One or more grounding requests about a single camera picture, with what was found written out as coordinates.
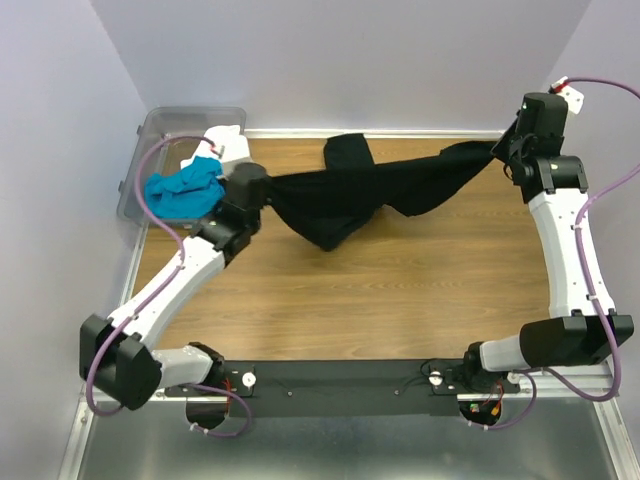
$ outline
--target clear storage box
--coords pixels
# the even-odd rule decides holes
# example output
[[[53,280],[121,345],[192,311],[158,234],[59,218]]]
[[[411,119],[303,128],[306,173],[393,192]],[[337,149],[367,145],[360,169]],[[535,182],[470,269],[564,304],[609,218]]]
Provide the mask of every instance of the clear storage box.
[[[138,144],[127,178],[120,184],[120,201],[118,216],[125,220],[142,225],[146,217],[138,205],[133,183],[135,181],[138,163],[156,142],[162,138],[178,135],[203,135],[206,130],[217,125],[240,125],[240,132],[244,131],[247,114],[236,107],[160,107],[151,111],[138,129]],[[180,168],[180,160],[189,158],[199,142],[197,140],[184,141],[165,146],[149,159],[142,172],[142,186],[153,173],[170,175]],[[177,225],[193,223],[194,218],[165,218],[165,222]]]

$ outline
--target black garment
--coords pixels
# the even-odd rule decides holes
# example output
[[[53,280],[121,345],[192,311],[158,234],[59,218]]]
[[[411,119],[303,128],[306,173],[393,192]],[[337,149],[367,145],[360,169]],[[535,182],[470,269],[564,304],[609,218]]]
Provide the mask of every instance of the black garment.
[[[492,159],[494,142],[463,142],[440,155],[375,165],[362,134],[330,138],[326,170],[273,177],[269,196],[280,218],[326,251],[390,205],[420,215],[453,196]]]

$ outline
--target white connector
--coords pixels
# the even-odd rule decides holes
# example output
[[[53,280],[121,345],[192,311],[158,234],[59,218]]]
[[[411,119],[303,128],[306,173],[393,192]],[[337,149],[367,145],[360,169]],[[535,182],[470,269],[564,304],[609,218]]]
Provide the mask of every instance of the white connector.
[[[551,84],[552,88],[558,88],[563,85],[567,80],[567,77],[562,77],[557,82]],[[556,95],[560,95],[565,99],[567,104],[569,104],[569,113],[573,115],[577,115],[580,113],[582,109],[582,104],[584,103],[584,94],[580,93],[578,90],[573,88],[570,85],[565,85],[559,92],[556,92]]]

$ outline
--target cable connector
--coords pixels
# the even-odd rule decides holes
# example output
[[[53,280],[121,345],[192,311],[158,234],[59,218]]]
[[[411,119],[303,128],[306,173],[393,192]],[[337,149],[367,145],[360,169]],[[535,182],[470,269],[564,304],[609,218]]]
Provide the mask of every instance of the cable connector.
[[[569,86],[569,82],[567,82],[567,80],[568,77],[562,77],[557,82],[552,83],[551,88],[549,89],[549,93],[555,93],[556,95],[564,98],[564,100],[569,105],[569,113],[577,115],[582,109],[582,104],[584,103],[584,94]]]

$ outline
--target gray floor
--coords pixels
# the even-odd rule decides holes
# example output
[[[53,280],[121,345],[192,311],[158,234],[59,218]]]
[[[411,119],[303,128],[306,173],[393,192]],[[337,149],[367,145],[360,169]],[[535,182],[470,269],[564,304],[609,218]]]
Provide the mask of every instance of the gray floor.
[[[523,402],[510,401],[506,412]],[[182,402],[95,419],[80,478],[100,479],[612,479],[593,406],[539,399],[501,432],[426,415],[258,419],[245,436],[190,433]]]

